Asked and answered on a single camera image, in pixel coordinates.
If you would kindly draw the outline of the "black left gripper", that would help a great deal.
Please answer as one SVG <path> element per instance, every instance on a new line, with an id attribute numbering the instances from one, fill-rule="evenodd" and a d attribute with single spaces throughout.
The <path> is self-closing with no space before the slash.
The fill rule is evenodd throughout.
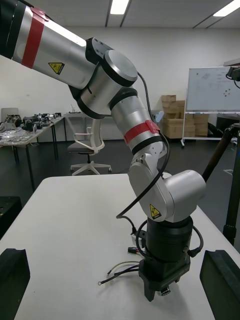
<path id="1" fill-rule="evenodd" d="M 144 295 L 152 302 L 156 292 L 169 287 L 190 270 L 191 260 L 187 256 L 177 262 L 162 262 L 142 259 L 139 263 L 139 276 L 143 281 Z"/>

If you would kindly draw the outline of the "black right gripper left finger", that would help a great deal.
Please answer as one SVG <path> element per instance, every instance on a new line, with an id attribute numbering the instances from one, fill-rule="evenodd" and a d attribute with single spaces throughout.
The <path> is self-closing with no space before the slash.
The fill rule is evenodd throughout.
<path id="1" fill-rule="evenodd" d="M 0 319 L 13 320 L 31 278 L 26 250 L 5 249 L 0 255 Z"/>

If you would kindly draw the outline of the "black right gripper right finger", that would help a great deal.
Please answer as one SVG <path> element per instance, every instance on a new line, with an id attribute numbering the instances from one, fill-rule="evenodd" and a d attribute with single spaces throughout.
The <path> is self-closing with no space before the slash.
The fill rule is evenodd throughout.
<path id="1" fill-rule="evenodd" d="M 240 320 L 240 268 L 224 250 L 205 251 L 200 282 L 216 320 Z"/>

